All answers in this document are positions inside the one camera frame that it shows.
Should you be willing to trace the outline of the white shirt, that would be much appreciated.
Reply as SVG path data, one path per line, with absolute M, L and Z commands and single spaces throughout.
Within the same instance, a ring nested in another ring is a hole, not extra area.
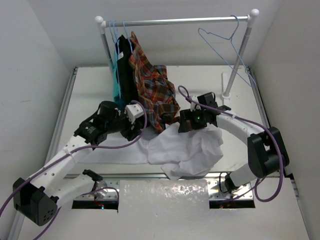
M 179 133 L 179 124 L 168 125 L 157 134 L 147 128 L 134 144 L 116 149 L 95 149 L 81 163 L 159 165 L 171 179 L 204 176 L 223 157 L 222 131 L 209 126 Z

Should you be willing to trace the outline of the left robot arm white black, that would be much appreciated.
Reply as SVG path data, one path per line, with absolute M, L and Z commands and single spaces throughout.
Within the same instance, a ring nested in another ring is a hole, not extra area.
M 131 101 L 123 110 L 112 101 L 102 101 L 97 110 L 83 120 L 68 143 L 41 169 L 27 179 L 13 184 L 14 208 L 37 226 L 46 225 L 64 204 L 90 192 L 102 176 L 85 169 L 71 183 L 62 185 L 69 171 L 96 149 L 113 133 L 128 140 L 125 147 L 137 142 L 147 127 L 143 105 Z

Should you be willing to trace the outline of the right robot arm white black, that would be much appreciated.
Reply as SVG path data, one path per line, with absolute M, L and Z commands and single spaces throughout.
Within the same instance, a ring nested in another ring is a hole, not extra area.
M 189 93 L 182 95 L 190 108 L 180 111 L 180 133 L 200 130 L 208 125 L 226 130 L 247 147 L 247 163 L 228 173 L 222 182 L 221 191 L 231 194 L 240 186 L 263 178 L 275 172 L 283 181 L 285 167 L 290 163 L 281 135 L 276 127 L 266 128 L 260 123 L 238 116 L 226 105 L 218 105 L 213 92 L 198 97 Z

